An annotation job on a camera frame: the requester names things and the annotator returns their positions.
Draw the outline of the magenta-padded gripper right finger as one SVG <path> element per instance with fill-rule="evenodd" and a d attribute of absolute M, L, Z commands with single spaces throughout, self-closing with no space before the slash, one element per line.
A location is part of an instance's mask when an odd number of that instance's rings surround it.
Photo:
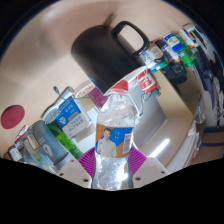
<path fill-rule="evenodd" d="M 128 172 L 128 186 L 130 188 L 143 187 L 169 174 L 156 158 L 147 157 L 134 147 L 129 153 Z"/>

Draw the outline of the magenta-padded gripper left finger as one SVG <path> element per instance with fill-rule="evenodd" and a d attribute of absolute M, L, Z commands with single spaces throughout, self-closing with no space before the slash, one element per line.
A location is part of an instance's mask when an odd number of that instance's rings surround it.
<path fill-rule="evenodd" d="M 78 159 L 69 160 L 58 176 L 84 188 L 90 188 L 95 173 L 95 149 L 92 148 Z"/>

